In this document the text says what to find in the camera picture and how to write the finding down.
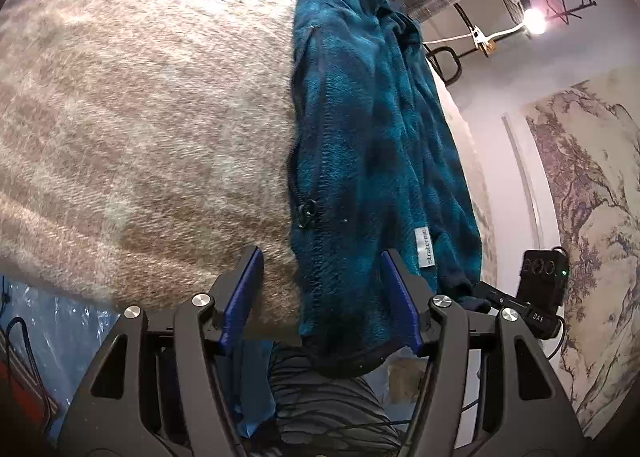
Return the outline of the black grey striped trousers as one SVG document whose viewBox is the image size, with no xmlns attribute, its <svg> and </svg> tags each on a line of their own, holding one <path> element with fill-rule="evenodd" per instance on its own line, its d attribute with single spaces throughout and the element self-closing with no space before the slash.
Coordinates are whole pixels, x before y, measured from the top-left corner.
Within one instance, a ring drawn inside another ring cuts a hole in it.
<svg viewBox="0 0 640 457">
<path fill-rule="evenodd" d="M 398 454 L 398 430 L 363 378 L 324 377 L 302 349 L 278 343 L 271 351 L 269 385 L 284 455 Z"/>
</svg>

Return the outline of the landscape wall mural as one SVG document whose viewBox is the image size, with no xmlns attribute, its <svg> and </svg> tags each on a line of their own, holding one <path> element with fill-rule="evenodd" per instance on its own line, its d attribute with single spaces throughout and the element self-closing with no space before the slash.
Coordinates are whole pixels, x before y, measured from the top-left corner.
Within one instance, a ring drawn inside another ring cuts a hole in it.
<svg viewBox="0 0 640 457">
<path fill-rule="evenodd" d="M 595 437 L 639 375 L 639 69 L 574 84 L 524 117 L 570 259 L 560 377 Z"/>
</svg>

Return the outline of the black metal clothes rack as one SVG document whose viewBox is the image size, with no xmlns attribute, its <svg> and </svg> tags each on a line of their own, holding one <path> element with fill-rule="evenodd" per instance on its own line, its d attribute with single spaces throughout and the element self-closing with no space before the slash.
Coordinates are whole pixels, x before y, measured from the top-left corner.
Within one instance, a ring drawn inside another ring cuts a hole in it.
<svg viewBox="0 0 640 457">
<path fill-rule="evenodd" d="M 541 11 L 546 14 L 549 22 L 548 28 L 557 22 L 568 25 L 572 17 L 578 18 L 578 20 L 582 18 L 579 15 L 580 11 L 596 5 L 597 2 L 594 0 L 580 0 L 578 6 L 574 6 L 574 8 L 569 8 L 565 0 L 501 0 L 499 10 L 504 9 L 506 11 L 506 14 L 509 15 L 510 23 L 508 27 L 502 26 L 498 29 L 496 26 L 491 28 L 480 26 L 476 21 L 472 20 L 461 3 L 457 1 L 451 7 L 456 11 L 457 16 L 461 18 L 462 23 L 466 27 L 466 32 L 454 37 L 426 40 L 424 42 L 426 59 L 432 64 L 437 75 L 444 80 L 446 86 L 450 86 L 450 84 L 454 84 L 462 75 L 462 58 L 474 52 L 482 52 L 485 58 L 489 58 L 497 49 L 498 43 L 502 40 L 516 36 L 524 36 L 527 39 L 535 37 L 525 32 L 519 32 L 511 37 L 499 39 L 490 50 L 478 50 L 477 47 L 474 46 L 474 41 L 471 38 L 471 32 L 475 27 L 480 28 L 486 35 L 492 32 L 500 32 L 500 30 L 508 29 L 518 24 L 518 22 L 521 21 L 524 11 L 529 8 L 541 9 Z"/>
</svg>

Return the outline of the white clip lamp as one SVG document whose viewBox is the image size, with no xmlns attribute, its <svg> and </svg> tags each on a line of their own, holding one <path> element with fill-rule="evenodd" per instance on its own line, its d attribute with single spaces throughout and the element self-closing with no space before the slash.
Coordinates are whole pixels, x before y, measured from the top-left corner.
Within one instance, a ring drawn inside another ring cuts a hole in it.
<svg viewBox="0 0 640 457">
<path fill-rule="evenodd" d="M 541 9 L 529 8 L 524 11 L 521 21 L 511 28 L 486 35 L 480 28 L 475 27 L 471 32 L 471 38 L 478 50 L 490 50 L 499 39 L 511 37 L 519 32 L 532 36 L 543 35 L 547 31 L 548 24 L 548 18 Z"/>
</svg>

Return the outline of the beige checked bed blanket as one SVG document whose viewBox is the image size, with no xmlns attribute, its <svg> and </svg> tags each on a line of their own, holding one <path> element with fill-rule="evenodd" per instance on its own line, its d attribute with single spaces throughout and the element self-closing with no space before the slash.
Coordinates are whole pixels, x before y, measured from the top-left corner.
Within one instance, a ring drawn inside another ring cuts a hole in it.
<svg viewBox="0 0 640 457">
<path fill-rule="evenodd" d="M 1 269 L 175 307 L 265 255 L 245 336 L 295 340 L 296 0 L 1 0 Z"/>
</svg>

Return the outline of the clear plastic bag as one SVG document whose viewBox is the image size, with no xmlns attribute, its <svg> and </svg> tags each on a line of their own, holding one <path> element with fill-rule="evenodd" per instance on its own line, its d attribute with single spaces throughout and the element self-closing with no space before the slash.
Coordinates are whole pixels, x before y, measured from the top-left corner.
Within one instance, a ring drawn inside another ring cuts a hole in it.
<svg viewBox="0 0 640 457">
<path fill-rule="evenodd" d="M 74 395 L 118 314 L 1 280 L 1 383 L 56 442 Z"/>
</svg>

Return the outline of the teal plaid fleece jacket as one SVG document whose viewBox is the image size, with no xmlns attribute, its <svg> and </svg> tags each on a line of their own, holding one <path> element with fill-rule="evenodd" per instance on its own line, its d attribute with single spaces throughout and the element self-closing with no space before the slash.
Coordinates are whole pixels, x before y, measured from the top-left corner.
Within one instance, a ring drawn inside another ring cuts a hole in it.
<svg viewBox="0 0 640 457">
<path fill-rule="evenodd" d="M 288 158 L 302 346 L 331 378 L 398 349 L 381 277 L 399 252 L 466 310 L 482 241 L 420 27 L 393 0 L 297 0 Z"/>
</svg>

